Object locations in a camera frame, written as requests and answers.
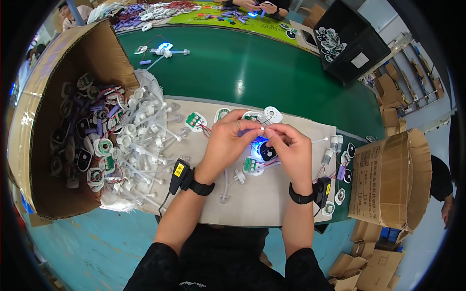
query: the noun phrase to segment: qr code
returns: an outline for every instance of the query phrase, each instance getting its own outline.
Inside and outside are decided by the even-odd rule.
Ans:
[[[370,150],[361,153],[361,167],[369,166]]]

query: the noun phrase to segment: blue floor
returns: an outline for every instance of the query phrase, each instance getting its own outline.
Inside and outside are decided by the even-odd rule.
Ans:
[[[314,233],[313,249],[324,274],[341,251],[351,250],[354,225],[355,220],[350,219],[330,224],[323,235]],[[157,222],[153,215],[141,211],[97,208],[49,225],[28,227],[28,231],[52,273],[68,291],[116,291],[126,285],[154,240]],[[284,274],[280,229],[270,229],[264,252],[273,268]]]

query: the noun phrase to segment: green poster mat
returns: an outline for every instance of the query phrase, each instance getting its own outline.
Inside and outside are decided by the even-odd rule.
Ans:
[[[221,20],[217,19],[222,13],[226,11],[211,9],[211,6],[221,6],[219,3],[212,2],[195,2],[198,5],[202,6],[202,9],[199,11],[192,11],[187,14],[181,14],[173,17],[168,21],[170,24],[197,24],[197,25],[216,25],[223,26],[228,28],[238,28],[249,30],[255,33],[263,34],[269,37],[279,39],[281,41],[291,43],[292,45],[297,46],[298,43],[296,39],[292,40],[287,37],[286,30],[280,27],[280,23],[287,24],[285,22],[280,22],[269,17],[260,18],[258,15],[256,18],[250,17],[248,20],[245,20],[245,24],[237,21],[235,18],[223,18]],[[244,15],[247,15],[247,11],[238,8],[239,12],[242,12]],[[211,14],[209,19],[205,19],[208,14]]]

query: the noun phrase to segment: black plastic crate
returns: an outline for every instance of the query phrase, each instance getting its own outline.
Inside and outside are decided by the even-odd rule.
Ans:
[[[320,27],[333,28],[341,42],[347,44],[332,62],[328,62],[321,51],[324,47],[316,38],[323,69],[343,83],[357,79],[390,53],[385,41],[372,25],[343,0],[333,2],[316,24],[315,29],[318,30]]]

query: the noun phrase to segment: white work mat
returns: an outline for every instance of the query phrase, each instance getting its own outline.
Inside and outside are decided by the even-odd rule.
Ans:
[[[181,106],[176,113],[180,113],[187,117],[193,111],[199,112],[207,119],[207,126],[212,128],[215,113],[220,108],[242,108],[236,106],[222,106],[212,103],[180,101],[166,99],[168,103],[174,101]],[[175,113],[169,113],[168,116],[173,116]],[[312,145],[312,179],[317,178],[317,174],[322,167],[321,161],[324,152],[330,147],[330,137],[336,134],[336,127],[320,124],[309,119],[283,114],[283,123],[288,123],[294,126],[312,140],[322,139],[327,136],[329,139],[324,142],[315,143]],[[169,122],[168,129],[173,132],[178,132],[184,127],[184,122],[175,123]],[[181,142],[174,142],[169,148],[163,151],[164,157],[178,157],[186,155],[191,158],[191,168],[195,167],[204,156],[208,140],[201,133],[190,132],[188,136]],[[232,181],[234,169],[242,170],[244,159],[250,155],[251,146],[248,146],[242,156],[233,165],[228,167],[228,180]],[[333,155],[329,166],[325,170],[325,174],[331,174],[336,167],[335,155]],[[156,197],[153,200],[157,204],[161,204],[168,193],[170,186],[171,174],[161,173],[159,178],[164,179],[164,184],[154,184],[152,191],[155,191]],[[303,179],[311,179],[311,177],[302,177]],[[246,182],[240,184],[233,183],[228,189],[230,195],[226,204],[220,203],[220,194],[225,187],[225,174],[221,173],[215,180],[215,188],[207,197],[204,208],[202,209],[200,223],[220,224],[231,226],[281,226],[285,210],[289,201],[289,182],[290,178],[283,170],[281,165],[266,169],[260,176],[246,176]],[[334,201],[335,196],[335,180],[332,180],[329,201]],[[169,195],[167,202],[164,205],[166,209],[173,195]],[[149,212],[158,215],[158,207],[153,204],[145,203],[142,207],[144,212]],[[314,213],[318,211],[317,205],[314,204]],[[314,218],[315,222],[330,220],[332,216],[325,216],[320,210]]]

